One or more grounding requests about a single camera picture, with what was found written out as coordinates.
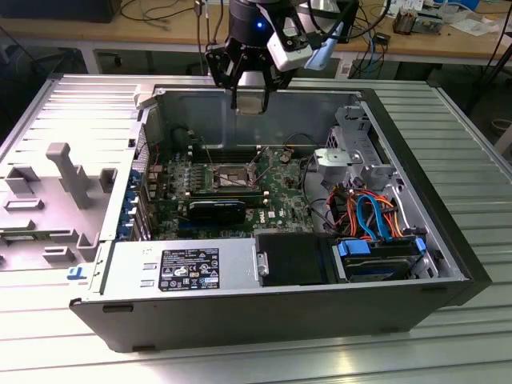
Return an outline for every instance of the green circuit board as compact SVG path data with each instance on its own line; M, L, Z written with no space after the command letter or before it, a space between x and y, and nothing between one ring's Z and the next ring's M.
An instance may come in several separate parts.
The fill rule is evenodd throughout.
M273 150L248 170L247 164L195 164L183 155L171 156L154 168L158 172L150 173L154 181L150 184L150 203L158 216L154 239L251 238L262 232L312 232L313 222L298 188L300 159L283 162L282 154L283 150ZM249 183L248 178L257 181ZM190 202L219 199L244 201L245 221L197 226L187 220Z

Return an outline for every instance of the motherboard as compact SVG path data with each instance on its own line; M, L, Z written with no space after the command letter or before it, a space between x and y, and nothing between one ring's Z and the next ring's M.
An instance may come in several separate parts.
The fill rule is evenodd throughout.
M286 149L173 153L150 166L153 239L313 232L304 159Z

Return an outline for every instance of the wooden desk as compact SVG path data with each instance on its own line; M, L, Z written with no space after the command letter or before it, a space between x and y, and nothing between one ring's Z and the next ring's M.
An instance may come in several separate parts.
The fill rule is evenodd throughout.
M143 0L145 9L153 6L168 4L167 0ZM170 14L192 6L191 0L179 0L175 6L156 10L154 17ZM374 19L370 9L378 0L368 0L365 4L370 19ZM508 2L497 5L481 4L480 12L505 12ZM128 15L141 17L140 7L137 3L128 6L125 10ZM213 31L218 20L220 6L210 6L210 28ZM26 46L59 46L79 48L82 51L89 73L98 74L101 68L94 50L144 50L144 51L178 51L196 52L196 17L193 11L187 11L168 19L166 28L145 22L136 22L118 15L110 24L95 24L88 22L64 22L52 20L13 20L0 19L2 26L19 39ZM394 34L392 20L385 18L378 26L381 31L391 36L387 61L404 62L438 62L451 64L485 65L492 55L498 35L485 34L474 37L456 30L451 26L444 26L439 36L427 34L413 34L403 36ZM218 40L223 41L227 34L228 10L225 6L224 20L218 34ZM206 44L206 22L202 18L202 44ZM6 37L0 37L0 44L10 43ZM346 72L346 67L352 61L362 56L367 45L362 38L356 38L349 44L339 44L334 56L340 58L338 75ZM505 49L498 51L498 58Z

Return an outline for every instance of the power supply label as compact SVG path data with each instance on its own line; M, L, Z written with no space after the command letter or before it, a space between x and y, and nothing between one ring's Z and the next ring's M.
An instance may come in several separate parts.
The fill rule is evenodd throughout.
M168 290L212 290L220 287L218 248L164 250L158 288Z

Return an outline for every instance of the workbench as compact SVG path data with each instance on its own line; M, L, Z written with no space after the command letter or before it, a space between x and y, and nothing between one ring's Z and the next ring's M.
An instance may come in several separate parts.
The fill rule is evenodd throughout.
M122 153L113 150L115 140L126 139L137 124L137 86L153 89L181 80L212 85L201 77L50 79L0 147L0 166L34 155L22 148L25 141L15 144L20 137L56 137L87 142L90 152L77 158L84 168L115 167ZM510 382L510 165L441 89L424 82L296 79L290 84L333 86L371 88L380 97L492 286L462 307L433 313L409 333L118 354L69 310L70 298L84 288L66 280L66 270L0 271L0 382Z
M144 9L162 6L170 2L164 0L143 0ZM373 14L378 14L378 0L367 0L369 20L374 20ZM153 17L170 14L193 5L192 0L179 0L178 3L164 10L151 13ZM508 10L508 2L497 5L481 3L479 12L504 12ZM128 6L125 12L134 17L142 16L137 3ZM213 29L220 13L220 6L210 5L210 28ZM225 6L224 18L218 34L218 40L223 42L227 35L228 9ZM412 34L404 36L394 34L392 19L385 18L377 27L377 32L391 36L386 61L396 62L432 62L440 64L486 65L493 53L498 34L484 34L475 37L444 26L441 35ZM193 11L187 11L169 19L166 30L155 24L137 22L117 15L110 24L89 22L67 22L52 20L13 20L0 19L1 25L12 33L24 46L54 46L61 48L76 48L82 52L87 71L90 74L100 74L101 66L96 50L142 50L165 52L197 52L196 17ZM202 18L201 42L206 40L206 22ZM0 36L0 46L12 44L5 36ZM348 44L338 44L334 57L339 59L337 78L346 78L352 62L364 55L368 45L363 38L355 38ZM505 51L502 46L496 58Z

